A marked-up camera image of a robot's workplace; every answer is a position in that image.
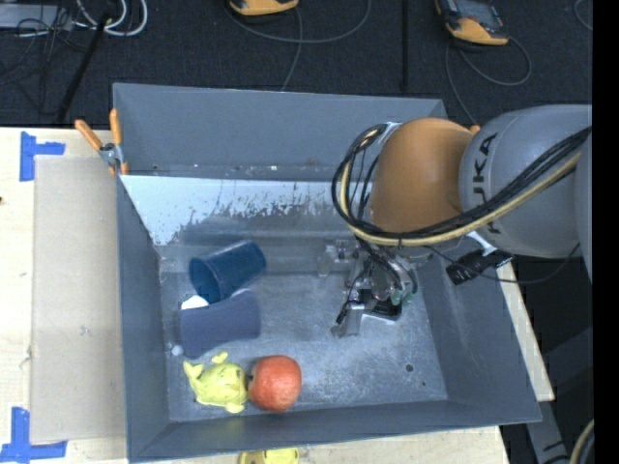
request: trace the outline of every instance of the white cable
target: white cable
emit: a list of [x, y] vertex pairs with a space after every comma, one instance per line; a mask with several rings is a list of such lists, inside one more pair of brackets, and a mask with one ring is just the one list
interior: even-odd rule
[[[142, 8], [143, 18], [142, 18], [142, 21], [139, 23], [139, 25], [132, 31], [115, 31], [113, 29], [114, 27], [117, 27], [118, 25], [120, 25], [121, 22], [125, 20], [127, 16], [127, 3], [125, 2], [125, 0], [120, 0], [120, 1], [123, 6], [122, 15], [115, 22], [111, 22], [110, 24], [107, 24], [103, 30], [106, 32], [106, 34], [110, 36], [119, 36], [119, 37], [135, 36], [141, 33], [142, 30], [146, 27], [146, 23], [148, 21], [148, 5], [146, 4], [146, 0], [139, 0], [141, 8]], [[97, 26], [99, 25], [98, 22], [86, 12], [86, 9], [84, 8], [84, 5], [82, 4], [81, 0], [75, 0], [75, 2], [77, 3], [77, 6], [79, 7], [79, 11], [84, 15], [86, 20], [88, 20], [94, 27], [89, 27], [87, 24], [83, 24], [81, 22], [76, 22], [75, 24], [78, 26], [82, 26], [82, 27], [89, 27], [89, 29], [96, 29]]]
[[[84, 24], [83, 22], [74, 21], [74, 25], [79, 26], [79, 27], [86, 27], [89, 29], [97, 29], [97, 26], [99, 25], [98, 22], [92, 16], [90, 16], [90, 14], [86, 12], [86, 8], [84, 7], [84, 4], [82, 4], [81, 0], [75, 0], [75, 2], [77, 3], [77, 6], [79, 7], [79, 11], [82, 13], [84, 17], [86, 17], [86, 20], [88, 20], [90, 24]], [[121, 16], [116, 20], [116, 22], [111, 22], [107, 24], [105, 26], [106, 29], [116, 27], [123, 20], [125, 20], [125, 17], [127, 16], [127, 2], [125, 0], [120, 0], [120, 3], [123, 6], [123, 11], [121, 13]]]

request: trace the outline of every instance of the bin floor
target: bin floor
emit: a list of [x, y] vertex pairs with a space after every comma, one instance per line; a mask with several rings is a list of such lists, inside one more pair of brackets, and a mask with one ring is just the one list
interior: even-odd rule
[[[184, 273], [162, 272], [162, 311], [168, 348], [178, 343], [179, 303], [193, 295]], [[260, 357], [285, 354], [303, 372], [302, 392], [288, 411], [369, 406], [446, 399], [420, 290], [396, 321], [364, 315], [359, 335], [335, 337], [345, 299], [345, 274], [267, 273], [251, 284], [260, 306], [259, 338], [227, 342], [192, 363], [208, 366], [220, 351], [247, 373]], [[223, 408], [205, 406], [194, 395], [183, 371], [183, 356], [166, 354], [169, 414], [173, 421], [226, 418]], [[262, 413], [250, 402], [240, 416]]]

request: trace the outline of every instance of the dark blue cup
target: dark blue cup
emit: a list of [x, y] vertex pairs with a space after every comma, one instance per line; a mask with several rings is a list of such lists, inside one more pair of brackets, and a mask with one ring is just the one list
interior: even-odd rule
[[192, 258], [189, 272], [195, 293], [213, 304], [250, 284], [262, 275], [266, 265], [260, 247], [244, 240]]

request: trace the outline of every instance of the black pole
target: black pole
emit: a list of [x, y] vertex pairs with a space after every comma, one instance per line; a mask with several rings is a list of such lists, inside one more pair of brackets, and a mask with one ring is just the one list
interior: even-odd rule
[[105, 29], [105, 25], [107, 24], [107, 20], [112, 15], [111, 7], [112, 7], [111, 3], [107, 2], [105, 10], [103, 11], [101, 18], [99, 19], [99, 24], [97, 25], [95, 36], [93, 36], [93, 39], [88, 44], [88, 49], [86, 50], [86, 53], [84, 53], [84, 58], [79, 64], [79, 68], [75, 72], [74, 78], [72, 79], [71, 84], [69, 85], [69, 89], [67, 90], [67, 93], [65, 94], [65, 98], [60, 103], [60, 107], [59, 107], [60, 109], [58, 111], [58, 117], [57, 117], [58, 124], [62, 124], [63, 121], [65, 120], [65, 116], [67, 115], [67, 111], [69, 111], [69, 107], [71, 106], [72, 101], [74, 100], [74, 96], [75, 96], [75, 93], [77, 92], [77, 88], [79, 87], [79, 84], [81, 83], [81, 80], [84, 77], [84, 74], [86, 73], [86, 69], [88, 69], [88, 65], [90, 64], [90, 60], [93, 57], [93, 53], [95, 53], [97, 44], [99, 43], [99, 41], [101, 40], [103, 36], [103, 31]]
[[409, 26], [409, 0], [401, 0], [402, 2], [402, 83], [400, 88], [404, 94], [409, 93], [410, 85], [408, 83], [408, 28]]

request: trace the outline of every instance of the yellow object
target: yellow object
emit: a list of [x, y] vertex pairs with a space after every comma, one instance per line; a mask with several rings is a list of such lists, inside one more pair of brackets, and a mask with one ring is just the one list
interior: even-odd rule
[[233, 362], [225, 362], [226, 352], [214, 356], [214, 363], [204, 369], [202, 364], [183, 362], [185, 374], [195, 392], [195, 400], [206, 406], [220, 406], [229, 413], [240, 413], [248, 400], [245, 371]]
[[297, 464], [298, 462], [299, 450], [296, 447], [243, 452], [239, 458], [239, 464]]

